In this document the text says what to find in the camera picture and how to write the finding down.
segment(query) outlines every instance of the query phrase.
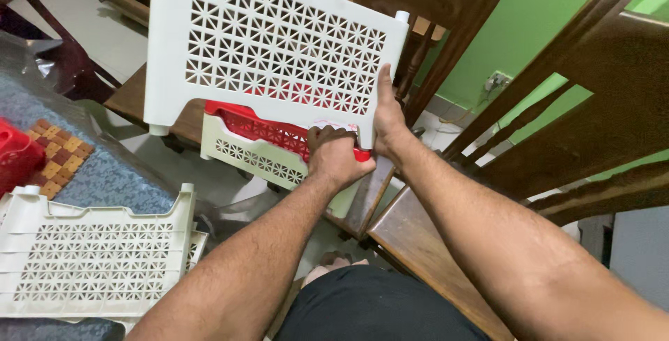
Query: black shorts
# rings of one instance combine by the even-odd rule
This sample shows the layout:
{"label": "black shorts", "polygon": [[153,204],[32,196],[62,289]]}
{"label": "black shorts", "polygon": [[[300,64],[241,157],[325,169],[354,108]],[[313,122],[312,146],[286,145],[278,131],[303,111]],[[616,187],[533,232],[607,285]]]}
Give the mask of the black shorts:
{"label": "black shorts", "polygon": [[427,285],[371,265],[353,265],[306,285],[274,340],[489,340],[489,337]]}

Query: left hand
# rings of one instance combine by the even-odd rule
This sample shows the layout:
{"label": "left hand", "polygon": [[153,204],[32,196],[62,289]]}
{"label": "left hand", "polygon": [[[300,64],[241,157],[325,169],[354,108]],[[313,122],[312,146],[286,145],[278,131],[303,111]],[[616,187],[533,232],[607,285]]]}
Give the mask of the left hand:
{"label": "left hand", "polygon": [[322,179],[341,191],[376,168],[376,161],[358,162],[353,155],[356,135],[331,125],[311,127],[306,134],[309,146],[309,176]]}

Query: hand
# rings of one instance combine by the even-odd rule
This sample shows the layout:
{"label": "hand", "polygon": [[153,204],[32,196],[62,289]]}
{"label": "hand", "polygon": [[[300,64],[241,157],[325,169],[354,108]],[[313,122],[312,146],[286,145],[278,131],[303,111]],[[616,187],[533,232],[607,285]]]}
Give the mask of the hand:
{"label": "hand", "polygon": [[393,160],[392,147],[396,141],[407,134],[411,134],[404,122],[404,114],[393,94],[393,81],[390,79],[390,64],[384,64],[379,71],[378,97],[376,113],[374,114],[374,128],[377,139],[374,150],[381,156]]}
{"label": "hand", "polygon": [[358,162],[353,155],[354,132],[331,125],[311,127],[306,134],[309,146],[309,177],[325,180],[339,192],[374,171],[373,159]]}

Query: red plastic piece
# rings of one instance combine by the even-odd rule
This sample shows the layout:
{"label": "red plastic piece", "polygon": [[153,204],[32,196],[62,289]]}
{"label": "red plastic piece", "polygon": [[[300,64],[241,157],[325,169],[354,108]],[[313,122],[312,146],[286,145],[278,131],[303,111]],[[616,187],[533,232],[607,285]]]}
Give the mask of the red plastic piece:
{"label": "red plastic piece", "polygon": [[[271,122],[260,119],[251,107],[226,102],[207,101],[205,113],[223,119],[230,132],[249,140],[265,140],[283,149],[299,154],[309,162],[309,148],[306,145],[307,130],[289,123]],[[353,154],[359,162],[371,157],[371,150],[354,148]]]}
{"label": "red plastic piece", "polygon": [[0,194],[25,185],[44,162],[44,148],[0,118]]}

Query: checkered placemat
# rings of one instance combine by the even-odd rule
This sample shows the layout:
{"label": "checkered placemat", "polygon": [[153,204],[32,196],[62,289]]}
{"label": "checkered placemat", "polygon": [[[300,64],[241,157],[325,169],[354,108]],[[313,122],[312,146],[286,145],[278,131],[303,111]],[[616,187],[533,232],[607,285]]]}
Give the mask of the checkered placemat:
{"label": "checkered placemat", "polygon": [[39,193],[52,200],[95,148],[44,119],[39,119],[26,133],[46,152],[46,166],[28,184],[40,186]]}

